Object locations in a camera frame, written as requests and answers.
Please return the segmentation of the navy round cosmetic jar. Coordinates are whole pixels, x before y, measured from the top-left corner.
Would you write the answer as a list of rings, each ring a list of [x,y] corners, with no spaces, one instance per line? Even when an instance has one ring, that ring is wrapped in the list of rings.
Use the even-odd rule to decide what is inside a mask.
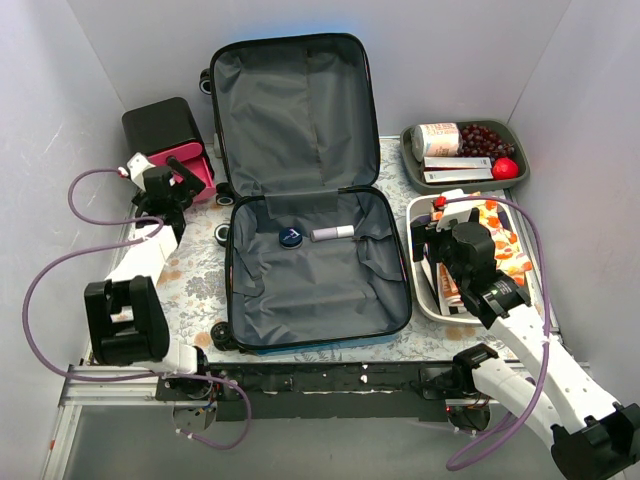
[[[283,228],[278,235],[279,245],[284,249],[295,249],[301,246],[304,236],[295,227]]]

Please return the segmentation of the grey cosmetic tube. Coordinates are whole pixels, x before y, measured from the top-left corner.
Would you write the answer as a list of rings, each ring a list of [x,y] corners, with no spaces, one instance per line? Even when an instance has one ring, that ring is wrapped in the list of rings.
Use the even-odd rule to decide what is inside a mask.
[[[342,225],[315,229],[311,231],[310,238],[313,242],[321,242],[335,239],[352,238],[355,229],[353,225]]]

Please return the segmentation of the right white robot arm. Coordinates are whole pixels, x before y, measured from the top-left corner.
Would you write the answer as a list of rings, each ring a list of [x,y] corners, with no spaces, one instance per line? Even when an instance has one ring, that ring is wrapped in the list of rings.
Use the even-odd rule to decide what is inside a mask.
[[[441,263],[469,313],[513,351],[534,381],[527,381],[479,344],[458,353],[454,389],[464,397],[480,393],[498,400],[513,416],[488,432],[494,443],[474,457],[464,450],[447,463],[450,471],[491,455],[522,427],[549,449],[567,479],[608,479],[639,461],[639,407],[622,405],[595,382],[551,336],[527,291],[497,266],[490,232],[470,212],[444,226],[432,215],[407,225],[412,259]]]

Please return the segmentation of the blue fish-print kids suitcase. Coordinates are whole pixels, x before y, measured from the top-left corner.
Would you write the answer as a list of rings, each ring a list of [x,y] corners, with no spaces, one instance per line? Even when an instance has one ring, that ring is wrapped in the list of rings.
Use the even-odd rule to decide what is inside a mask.
[[[412,314],[407,262],[375,184],[380,144],[366,51],[346,33],[241,41],[210,61],[222,161],[236,202],[227,319],[249,351],[392,335]],[[352,238],[312,230],[353,225]],[[299,229],[300,247],[279,232]]]

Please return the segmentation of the black white striped garment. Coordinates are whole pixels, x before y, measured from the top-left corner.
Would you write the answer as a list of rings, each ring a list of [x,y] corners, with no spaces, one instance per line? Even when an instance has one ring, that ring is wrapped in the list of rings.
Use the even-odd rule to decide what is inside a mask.
[[[442,308],[440,306],[440,302],[439,302],[439,295],[438,295],[438,288],[437,288],[437,274],[436,274],[436,269],[437,269],[437,264],[433,265],[429,259],[427,254],[424,254],[424,259],[420,262],[420,265],[422,267],[422,270],[427,278],[427,280],[429,281],[430,284],[430,288],[431,291],[433,292],[434,295],[434,299],[436,302],[436,306],[438,307],[438,310],[440,312],[440,314],[442,316],[453,316],[454,318],[457,317],[465,317],[465,318],[471,318],[470,313],[468,312],[467,308],[464,306],[463,308],[450,308],[448,309],[447,307]]]

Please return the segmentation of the black pink mini drawer chest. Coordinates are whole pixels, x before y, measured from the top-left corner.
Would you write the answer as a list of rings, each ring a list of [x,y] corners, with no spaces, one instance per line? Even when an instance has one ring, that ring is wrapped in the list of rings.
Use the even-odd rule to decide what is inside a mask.
[[[215,196],[214,170],[186,99],[172,97],[126,111],[121,122],[132,154],[144,154],[156,166],[175,157],[205,184],[195,202]]]

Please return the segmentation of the orange bunny towel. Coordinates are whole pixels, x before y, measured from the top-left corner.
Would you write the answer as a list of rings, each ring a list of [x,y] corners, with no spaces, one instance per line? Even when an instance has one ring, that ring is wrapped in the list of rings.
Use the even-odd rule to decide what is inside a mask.
[[[449,274],[449,271],[444,264],[438,263],[437,269],[437,288],[439,295],[439,302],[442,308],[463,308],[464,304],[461,299],[458,287],[456,286],[453,278]]]

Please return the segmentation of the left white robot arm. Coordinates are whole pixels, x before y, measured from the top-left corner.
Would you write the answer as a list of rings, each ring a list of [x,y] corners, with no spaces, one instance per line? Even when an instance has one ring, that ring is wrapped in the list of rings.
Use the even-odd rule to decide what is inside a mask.
[[[171,338],[156,285],[186,229],[184,211],[205,188],[176,158],[156,166],[136,153],[119,170],[139,192],[133,199],[146,216],[134,224],[130,247],[117,267],[84,291],[92,350],[101,365],[145,367],[180,374],[178,387],[193,400],[213,386],[204,352]]]

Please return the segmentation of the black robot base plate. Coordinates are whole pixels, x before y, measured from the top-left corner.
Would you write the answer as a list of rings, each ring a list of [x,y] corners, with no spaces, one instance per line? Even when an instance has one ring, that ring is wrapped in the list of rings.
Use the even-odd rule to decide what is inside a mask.
[[[490,399],[465,385],[451,361],[214,363],[204,371],[224,382],[161,380],[157,399],[197,402],[226,422],[407,418],[467,432],[491,422]]]

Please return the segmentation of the white floral cloth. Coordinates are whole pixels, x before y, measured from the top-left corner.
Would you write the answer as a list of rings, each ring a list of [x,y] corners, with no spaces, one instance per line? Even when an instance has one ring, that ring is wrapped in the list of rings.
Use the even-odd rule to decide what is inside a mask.
[[[517,234],[499,217],[503,210],[494,200],[471,202],[479,211],[479,223],[490,232],[495,244],[495,260],[497,268],[508,275],[519,286],[526,286],[526,273],[533,269],[531,260],[522,251]]]

